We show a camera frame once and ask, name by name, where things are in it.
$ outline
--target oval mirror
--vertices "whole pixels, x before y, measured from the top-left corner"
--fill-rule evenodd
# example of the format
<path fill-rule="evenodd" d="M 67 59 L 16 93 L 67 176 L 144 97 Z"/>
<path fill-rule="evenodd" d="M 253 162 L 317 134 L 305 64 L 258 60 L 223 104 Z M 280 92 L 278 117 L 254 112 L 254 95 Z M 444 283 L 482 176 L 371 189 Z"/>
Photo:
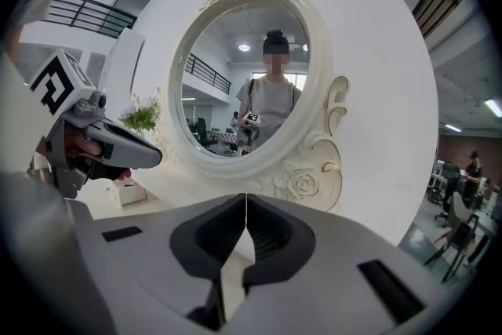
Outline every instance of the oval mirror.
<path fill-rule="evenodd" d="M 269 140 L 299 100 L 308 41 L 295 14 L 275 0 L 246 0 L 200 34 L 184 67 L 184 122 L 200 147 L 243 156 Z"/>

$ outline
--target window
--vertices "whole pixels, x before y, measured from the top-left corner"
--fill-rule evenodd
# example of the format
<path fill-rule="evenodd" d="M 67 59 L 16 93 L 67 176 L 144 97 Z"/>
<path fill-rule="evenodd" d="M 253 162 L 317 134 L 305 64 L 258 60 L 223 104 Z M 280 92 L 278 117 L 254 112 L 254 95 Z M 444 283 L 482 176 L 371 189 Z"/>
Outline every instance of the window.
<path fill-rule="evenodd" d="M 263 77 L 265 74 L 266 73 L 253 73 L 253 80 Z M 307 75 L 285 74 L 284 77 L 286 77 L 286 80 L 289 82 L 292 82 L 300 91 L 304 90 Z"/>

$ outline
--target red wall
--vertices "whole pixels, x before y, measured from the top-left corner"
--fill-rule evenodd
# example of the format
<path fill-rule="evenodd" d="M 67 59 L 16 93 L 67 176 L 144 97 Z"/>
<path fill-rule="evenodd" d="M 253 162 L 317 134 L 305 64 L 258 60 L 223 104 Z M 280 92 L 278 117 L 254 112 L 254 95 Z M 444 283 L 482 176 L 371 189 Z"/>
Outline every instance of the red wall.
<path fill-rule="evenodd" d="M 502 138 L 439 136 L 438 159 L 465 169 L 473 150 L 479 154 L 483 176 L 492 185 L 502 181 Z"/>

